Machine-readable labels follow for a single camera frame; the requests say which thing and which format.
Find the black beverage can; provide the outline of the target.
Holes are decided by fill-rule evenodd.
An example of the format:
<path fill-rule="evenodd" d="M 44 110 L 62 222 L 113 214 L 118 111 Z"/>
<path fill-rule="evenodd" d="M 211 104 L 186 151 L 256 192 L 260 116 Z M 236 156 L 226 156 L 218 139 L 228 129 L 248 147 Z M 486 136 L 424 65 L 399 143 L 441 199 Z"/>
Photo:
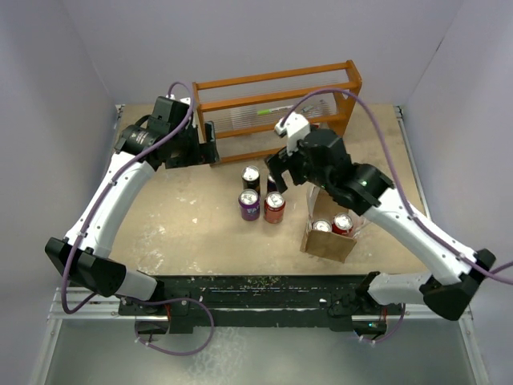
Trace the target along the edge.
<path fill-rule="evenodd" d="M 261 194 L 261 175 L 258 167 L 254 165 L 244 167 L 241 172 L 241 179 L 243 189 L 252 189 Z"/>

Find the brown canvas tote bag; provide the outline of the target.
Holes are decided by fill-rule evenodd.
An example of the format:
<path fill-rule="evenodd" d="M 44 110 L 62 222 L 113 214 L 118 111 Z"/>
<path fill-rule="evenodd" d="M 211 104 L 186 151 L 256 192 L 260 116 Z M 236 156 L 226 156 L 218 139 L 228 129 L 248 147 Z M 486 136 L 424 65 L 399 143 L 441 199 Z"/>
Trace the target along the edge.
<path fill-rule="evenodd" d="M 315 257 L 344 263 L 354 246 L 361 230 L 368 221 L 359 217 L 352 210 L 339 206 L 328 193 L 318 187 L 310 186 L 306 194 L 308 218 L 300 251 Z M 353 233 L 351 237 L 344 237 L 334 233 L 312 230 L 312 223 L 318 219 L 325 219 L 332 224 L 333 217 L 338 213 L 348 213 L 353 220 Z"/>

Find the white can red tab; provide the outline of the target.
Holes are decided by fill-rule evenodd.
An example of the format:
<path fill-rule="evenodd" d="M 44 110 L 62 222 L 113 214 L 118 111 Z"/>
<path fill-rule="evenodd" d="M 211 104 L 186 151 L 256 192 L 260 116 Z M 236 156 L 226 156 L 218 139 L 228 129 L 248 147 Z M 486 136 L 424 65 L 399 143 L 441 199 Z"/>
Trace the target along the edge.
<path fill-rule="evenodd" d="M 270 174 L 267 176 L 266 190 L 267 193 L 273 193 L 277 191 L 276 182 Z"/>

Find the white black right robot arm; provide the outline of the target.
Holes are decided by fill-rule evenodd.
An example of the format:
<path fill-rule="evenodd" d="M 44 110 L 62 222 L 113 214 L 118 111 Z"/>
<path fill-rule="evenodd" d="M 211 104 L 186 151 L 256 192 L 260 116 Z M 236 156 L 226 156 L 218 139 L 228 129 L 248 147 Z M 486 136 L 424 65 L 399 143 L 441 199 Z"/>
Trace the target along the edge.
<path fill-rule="evenodd" d="M 343 139 L 329 129 L 277 126 L 287 144 L 265 163 L 279 192 L 289 172 L 295 185 L 309 182 L 345 209 L 384 229 L 428 269 L 425 273 L 369 273 L 357 288 L 357 307 L 374 314 L 390 304 L 421 304 L 457 321 L 495 263 L 488 249 L 475 251 L 450 237 L 416 208 L 402 202 L 392 180 L 371 164 L 351 160 Z"/>

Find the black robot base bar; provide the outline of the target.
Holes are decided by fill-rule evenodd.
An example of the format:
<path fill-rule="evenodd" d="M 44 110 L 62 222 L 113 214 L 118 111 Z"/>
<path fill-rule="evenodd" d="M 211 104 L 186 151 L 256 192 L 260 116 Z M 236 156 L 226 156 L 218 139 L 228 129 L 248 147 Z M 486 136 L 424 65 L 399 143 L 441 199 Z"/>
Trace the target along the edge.
<path fill-rule="evenodd" d="M 361 275 L 196 275 L 163 276 L 152 304 L 130 300 L 125 316 L 155 319 L 173 334 L 196 326 L 327 328 L 376 338 L 387 332 L 387 317 L 399 305 L 373 305 L 360 297 Z"/>

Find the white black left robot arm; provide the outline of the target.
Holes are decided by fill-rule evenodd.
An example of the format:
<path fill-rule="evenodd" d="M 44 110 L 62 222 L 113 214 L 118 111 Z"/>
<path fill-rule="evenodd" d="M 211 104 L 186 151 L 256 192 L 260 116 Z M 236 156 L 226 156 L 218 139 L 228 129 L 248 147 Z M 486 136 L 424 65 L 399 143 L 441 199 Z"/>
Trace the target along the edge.
<path fill-rule="evenodd" d="M 112 246 L 134 199 L 160 167 L 185 168 L 219 160 L 211 122 L 200 141 L 189 98 L 157 98 L 153 111 L 120 134 L 111 163 L 83 214 L 63 238 L 52 237 L 46 255 L 66 283 L 104 297 L 137 298 L 146 314 L 164 308 L 156 278 L 111 260 Z"/>

